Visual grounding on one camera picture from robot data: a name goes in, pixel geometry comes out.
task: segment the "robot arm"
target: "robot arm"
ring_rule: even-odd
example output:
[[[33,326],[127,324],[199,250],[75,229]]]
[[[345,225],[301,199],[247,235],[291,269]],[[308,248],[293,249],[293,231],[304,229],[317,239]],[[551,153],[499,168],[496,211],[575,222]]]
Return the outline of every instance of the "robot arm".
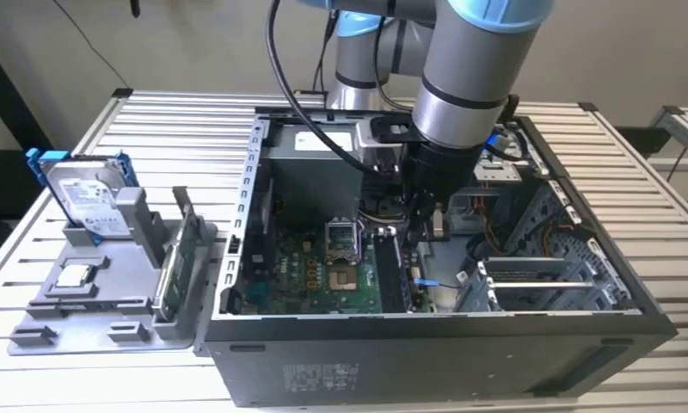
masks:
[[[304,0],[436,22],[403,174],[414,227],[467,184],[554,0]]]

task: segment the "green circuit board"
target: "green circuit board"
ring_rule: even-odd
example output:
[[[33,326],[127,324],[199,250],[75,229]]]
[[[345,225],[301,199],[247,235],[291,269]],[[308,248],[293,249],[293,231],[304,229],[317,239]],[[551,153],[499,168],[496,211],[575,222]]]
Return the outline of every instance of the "green circuit board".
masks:
[[[279,233],[275,276],[265,286],[248,289],[257,302],[257,313],[380,313],[377,266],[369,241],[364,237],[357,265],[328,265],[323,231]]]

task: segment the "black computer chassis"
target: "black computer chassis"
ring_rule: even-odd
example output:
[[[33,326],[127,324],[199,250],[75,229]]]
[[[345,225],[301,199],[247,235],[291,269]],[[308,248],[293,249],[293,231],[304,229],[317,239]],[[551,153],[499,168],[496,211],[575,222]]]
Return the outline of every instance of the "black computer chassis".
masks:
[[[257,126],[289,109],[260,109]],[[369,111],[315,110],[323,123]],[[241,407],[574,398],[676,335],[530,118],[514,116],[643,315],[389,314],[211,320],[203,346]]]

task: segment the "gray component holder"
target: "gray component holder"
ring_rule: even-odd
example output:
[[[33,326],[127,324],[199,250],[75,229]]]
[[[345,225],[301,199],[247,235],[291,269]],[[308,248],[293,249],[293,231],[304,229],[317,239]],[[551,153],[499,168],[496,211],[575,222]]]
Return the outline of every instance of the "gray component holder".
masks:
[[[144,203],[144,196],[137,199]],[[180,224],[180,220],[167,221],[165,228],[171,237],[163,243],[164,251],[169,240],[176,238]],[[67,243],[37,297],[28,304],[28,314],[11,335],[9,354],[109,353],[188,348],[193,343],[217,227],[205,223],[200,217],[200,230],[205,233],[196,248],[189,293],[173,322],[165,323],[157,321],[152,314],[160,268],[155,268],[151,259],[145,259],[147,245],[144,247],[137,238],[135,241],[104,240],[99,245],[87,245],[85,240],[92,240],[91,234],[84,231],[83,237],[77,229],[69,229],[68,239],[77,242]],[[93,279],[84,285],[95,286],[93,297],[49,297],[68,263],[107,264],[99,266]],[[112,304],[108,308],[107,300],[121,300],[121,304]],[[61,305],[73,301],[83,304],[75,305],[73,311],[63,310]]]

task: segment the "motherboard chip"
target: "motherboard chip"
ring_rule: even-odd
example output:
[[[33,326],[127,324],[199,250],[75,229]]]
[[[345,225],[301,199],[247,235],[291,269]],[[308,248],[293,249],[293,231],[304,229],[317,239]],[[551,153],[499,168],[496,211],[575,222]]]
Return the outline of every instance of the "motherboard chip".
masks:
[[[329,267],[329,288],[332,290],[356,290],[356,267]]]

